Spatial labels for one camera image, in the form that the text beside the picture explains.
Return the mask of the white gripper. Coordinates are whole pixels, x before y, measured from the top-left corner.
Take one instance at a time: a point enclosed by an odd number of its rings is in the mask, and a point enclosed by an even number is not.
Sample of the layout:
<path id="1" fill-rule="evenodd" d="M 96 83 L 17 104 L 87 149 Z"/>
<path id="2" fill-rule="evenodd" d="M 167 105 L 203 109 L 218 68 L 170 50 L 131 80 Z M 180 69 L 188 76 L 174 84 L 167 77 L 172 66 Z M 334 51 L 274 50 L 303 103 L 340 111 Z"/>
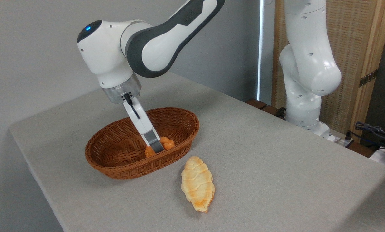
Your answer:
<path id="1" fill-rule="evenodd" d="M 160 137 L 157 134 L 155 128 L 153 128 L 153 125 L 150 122 L 141 103 L 137 97 L 134 97 L 131 100 L 132 105 L 130 105 L 127 101 L 125 101 L 123 105 L 127 114 L 129 115 L 129 118 L 135 125 L 135 128 L 138 130 L 139 134 L 142 135 L 146 145 L 150 146 L 156 154 L 164 151 L 165 149 L 160 143 Z"/>

